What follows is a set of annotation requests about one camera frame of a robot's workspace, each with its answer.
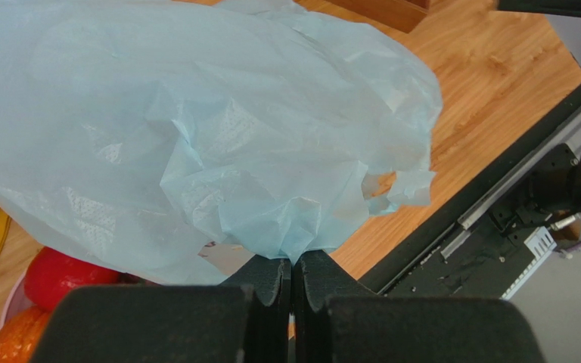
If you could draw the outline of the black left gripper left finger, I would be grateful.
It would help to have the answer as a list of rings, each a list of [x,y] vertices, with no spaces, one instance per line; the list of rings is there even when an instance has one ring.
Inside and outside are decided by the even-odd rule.
[[[255,256],[216,286],[81,287],[34,362],[284,362],[291,263]]]

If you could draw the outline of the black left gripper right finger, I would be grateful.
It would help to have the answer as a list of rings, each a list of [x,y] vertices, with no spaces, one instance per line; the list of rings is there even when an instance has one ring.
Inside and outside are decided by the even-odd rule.
[[[525,317],[500,299],[385,297],[311,251],[294,265],[299,362],[542,362]]]

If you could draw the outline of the light blue plastic bag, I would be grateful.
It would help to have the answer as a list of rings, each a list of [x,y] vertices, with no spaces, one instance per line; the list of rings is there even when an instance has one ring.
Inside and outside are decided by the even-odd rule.
[[[425,205],[433,72],[291,1],[0,1],[0,207],[39,243],[218,284],[210,242],[297,261]]]

